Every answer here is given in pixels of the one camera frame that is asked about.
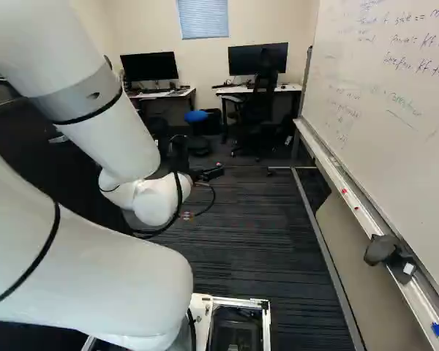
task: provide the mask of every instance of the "keyboard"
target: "keyboard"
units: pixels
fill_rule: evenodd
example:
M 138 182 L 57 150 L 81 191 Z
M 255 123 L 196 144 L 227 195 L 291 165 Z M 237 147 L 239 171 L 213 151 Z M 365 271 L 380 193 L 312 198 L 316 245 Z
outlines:
M 142 94 L 154 94 L 154 93 L 167 93 L 168 91 L 171 91 L 171 88 L 167 89 L 141 89 L 140 92 Z
M 189 89 L 181 89 L 181 90 L 174 90 L 169 93 L 170 97 L 180 97 L 181 95 L 185 94 Z

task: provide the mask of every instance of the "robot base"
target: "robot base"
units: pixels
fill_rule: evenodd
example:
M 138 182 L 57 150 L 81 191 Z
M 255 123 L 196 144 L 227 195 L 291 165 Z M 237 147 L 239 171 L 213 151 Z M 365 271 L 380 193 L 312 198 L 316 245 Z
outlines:
M 271 351 L 268 300 L 218 298 L 192 294 L 190 311 L 195 321 L 196 351 Z M 81 351 L 125 351 L 90 336 Z M 191 351 L 189 321 L 167 351 Z

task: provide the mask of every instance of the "blue stool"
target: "blue stool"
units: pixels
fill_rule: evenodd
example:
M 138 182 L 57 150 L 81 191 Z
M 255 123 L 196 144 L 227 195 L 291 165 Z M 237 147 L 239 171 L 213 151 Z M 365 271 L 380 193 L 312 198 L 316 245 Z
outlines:
M 192 127 L 192 136 L 187 141 L 189 152 L 195 156 L 206 156 L 211 153 L 211 144 L 202 136 L 202 123 L 208 119 L 209 114 L 202 110 L 187 112 L 184 120 Z

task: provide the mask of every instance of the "whiteboard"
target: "whiteboard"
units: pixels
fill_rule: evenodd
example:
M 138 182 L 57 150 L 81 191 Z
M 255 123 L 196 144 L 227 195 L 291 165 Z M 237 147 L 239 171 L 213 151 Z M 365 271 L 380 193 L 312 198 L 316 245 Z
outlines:
M 439 288 L 439 0 L 320 0 L 302 115 Z

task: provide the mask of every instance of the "trash can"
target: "trash can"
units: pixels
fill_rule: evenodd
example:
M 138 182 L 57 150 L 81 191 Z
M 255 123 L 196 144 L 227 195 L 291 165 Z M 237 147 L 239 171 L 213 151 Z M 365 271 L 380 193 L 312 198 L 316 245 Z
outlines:
M 202 109 L 208 113 L 208 118 L 204 121 L 197 122 L 198 131 L 201 135 L 218 135 L 222 131 L 221 125 L 221 110 L 219 108 Z

